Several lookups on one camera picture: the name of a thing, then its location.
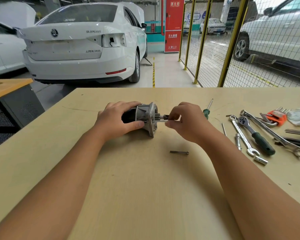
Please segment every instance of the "car rear window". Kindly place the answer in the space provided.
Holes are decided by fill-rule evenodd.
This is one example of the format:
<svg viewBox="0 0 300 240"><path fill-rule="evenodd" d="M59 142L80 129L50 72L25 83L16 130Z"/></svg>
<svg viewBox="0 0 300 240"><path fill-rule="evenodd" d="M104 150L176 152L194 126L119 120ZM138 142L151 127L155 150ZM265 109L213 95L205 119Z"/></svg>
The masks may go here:
<svg viewBox="0 0 300 240"><path fill-rule="evenodd" d="M117 7L109 4L66 6L47 16L38 25L68 22L113 22Z"/></svg>

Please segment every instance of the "hand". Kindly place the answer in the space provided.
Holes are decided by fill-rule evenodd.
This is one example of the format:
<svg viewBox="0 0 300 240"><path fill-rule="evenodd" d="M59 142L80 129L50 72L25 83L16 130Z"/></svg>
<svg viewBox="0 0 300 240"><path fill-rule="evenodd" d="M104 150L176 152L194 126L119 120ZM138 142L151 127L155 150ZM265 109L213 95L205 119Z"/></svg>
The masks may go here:
<svg viewBox="0 0 300 240"><path fill-rule="evenodd" d="M211 127L213 127L200 107L196 104L182 102L179 106L175 106L170 114L169 120L165 125L175 129L187 141L199 144Z"/></svg>
<svg viewBox="0 0 300 240"><path fill-rule="evenodd" d="M108 103L103 111L99 111L98 118L92 129L97 131L98 136L104 142L120 137L130 131L141 129L145 125L143 121L133 121L124 124L121 120L124 112L140 104L137 101Z"/></svg>

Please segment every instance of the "person's left hand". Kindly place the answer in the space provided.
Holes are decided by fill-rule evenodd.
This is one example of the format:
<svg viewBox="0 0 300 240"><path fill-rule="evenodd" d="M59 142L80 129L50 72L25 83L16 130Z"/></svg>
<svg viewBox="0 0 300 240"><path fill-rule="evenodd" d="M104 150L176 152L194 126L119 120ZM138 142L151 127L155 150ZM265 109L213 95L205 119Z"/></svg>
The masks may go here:
<svg viewBox="0 0 300 240"><path fill-rule="evenodd" d="M140 104L137 101L108 103L103 111L99 111L98 118L92 130L96 131L98 137L106 142L130 131L141 129L145 125L143 121L133 121L124 124L121 120L124 112Z"/></svg>

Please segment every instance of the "red pipe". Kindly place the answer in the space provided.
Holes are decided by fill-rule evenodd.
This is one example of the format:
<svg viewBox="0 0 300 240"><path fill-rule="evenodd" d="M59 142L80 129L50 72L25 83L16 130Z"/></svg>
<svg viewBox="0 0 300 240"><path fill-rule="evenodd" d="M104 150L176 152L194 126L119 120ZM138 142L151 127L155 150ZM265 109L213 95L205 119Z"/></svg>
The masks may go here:
<svg viewBox="0 0 300 240"><path fill-rule="evenodd" d="M164 0L161 0L161 35L164 36Z"/></svg>

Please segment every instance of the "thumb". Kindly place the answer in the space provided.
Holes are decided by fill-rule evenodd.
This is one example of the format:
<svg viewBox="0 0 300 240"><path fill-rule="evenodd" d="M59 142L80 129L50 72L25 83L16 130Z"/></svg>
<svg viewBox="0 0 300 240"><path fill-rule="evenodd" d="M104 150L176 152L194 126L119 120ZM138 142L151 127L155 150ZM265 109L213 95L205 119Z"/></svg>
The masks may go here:
<svg viewBox="0 0 300 240"><path fill-rule="evenodd" d="M128 133L130 131L141 129L142 127L144 127L145 123L143 121L133 121L133 122L127 123L125 125L126 125L126 129L127 129L127 133Z"/></svg>
<svg viewBox="0 0 300 240"><path fill-rule="evenodd" d="M181 121L175 121L175 120L168 120L164 123L168 128L174 129L178 131L181 129L182 122Z"/></svg>

